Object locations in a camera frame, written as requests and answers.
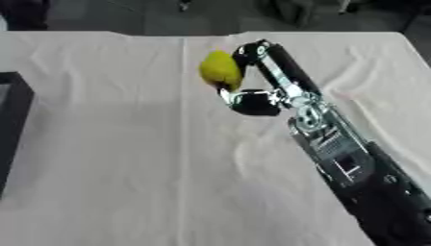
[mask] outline white cloth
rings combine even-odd
[[[199,78],[211,50],[259,38],[431,191],[431,73],[399,34],[2,33],[0,70],[37,98],[0,202],[1,244],[371,245],[289,136],[288,112],[236,114]],[[244,87],[264,86],[249,69]]]

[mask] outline robotic hand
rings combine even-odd
[[[258,67],[272,91],[233,92],[248,65]],[[430,199],[391,157],[363,139],[335,106],[322,99],[281,45],[263,39],[241,46],[232,56],[213,52],[201,63],[200,73],[239,113],[276,116],[281,109],[294,110],[291,135],[376,245],[431,245]]]

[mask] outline table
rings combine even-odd
[[[431,72],[400,34],[1,33],[0,70],[37,95],[2,244],[371,245],[290,138],[289,112],[235,114],[201,82],[208,52],[263,37],[431,191]],[[265,85],[249,71],[244,87]]]

